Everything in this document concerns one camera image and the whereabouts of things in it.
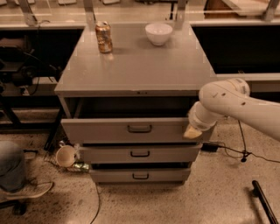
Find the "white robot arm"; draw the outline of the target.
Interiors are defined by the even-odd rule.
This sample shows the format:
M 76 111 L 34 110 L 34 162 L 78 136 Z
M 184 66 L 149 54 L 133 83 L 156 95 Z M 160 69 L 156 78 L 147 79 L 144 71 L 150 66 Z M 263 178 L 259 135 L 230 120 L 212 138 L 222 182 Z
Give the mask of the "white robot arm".
M 220 118 L 229 116 L 279 141 L 280 104 L 252 98 L 249 94 L 249 85 L 242 79 L 207 83 L 188 112 L 189 124 L 183 137 L 197 138 Z

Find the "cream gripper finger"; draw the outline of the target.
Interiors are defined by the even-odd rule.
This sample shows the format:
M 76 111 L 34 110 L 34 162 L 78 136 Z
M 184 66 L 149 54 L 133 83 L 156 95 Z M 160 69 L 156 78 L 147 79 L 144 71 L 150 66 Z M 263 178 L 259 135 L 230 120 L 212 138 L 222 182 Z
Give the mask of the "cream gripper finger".
M 194 139 L 202 135 L 202 132 L 195 129 L 191 124 L 188 124 L 183 134 L 184 138 Z

